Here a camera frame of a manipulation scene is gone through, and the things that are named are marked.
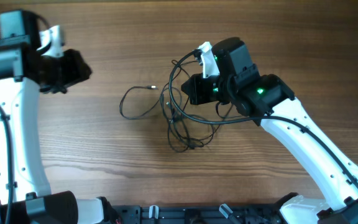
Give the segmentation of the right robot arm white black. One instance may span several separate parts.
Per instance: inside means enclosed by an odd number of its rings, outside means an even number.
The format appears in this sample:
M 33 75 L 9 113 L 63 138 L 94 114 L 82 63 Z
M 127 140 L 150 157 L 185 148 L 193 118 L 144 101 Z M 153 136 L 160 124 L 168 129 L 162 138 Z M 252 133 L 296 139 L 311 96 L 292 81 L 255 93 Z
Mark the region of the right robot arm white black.
M 182 91 L 192 105 L 230 103 L 240 121 L 253 121 L 282 143 L 320 189 L 323 198 L 290 194 L 278 204 L 287 223 L 358 223 L 358 165 L 308 115 L 282 79 L 261 75 L 243 41 L 231 37 L 194 49 L 202 66 Z

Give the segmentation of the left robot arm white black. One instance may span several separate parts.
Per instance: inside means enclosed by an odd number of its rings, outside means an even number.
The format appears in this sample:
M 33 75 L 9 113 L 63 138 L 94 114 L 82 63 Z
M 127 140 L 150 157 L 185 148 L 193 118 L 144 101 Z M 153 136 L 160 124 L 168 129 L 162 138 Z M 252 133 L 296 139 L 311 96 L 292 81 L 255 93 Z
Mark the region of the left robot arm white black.
M 22 9 L 0 14 L 0 223 L 101 223 L 103 201 L 51 191 L 37 127 L 41 93 L 66 93 L 89 79 L 59 27 Z

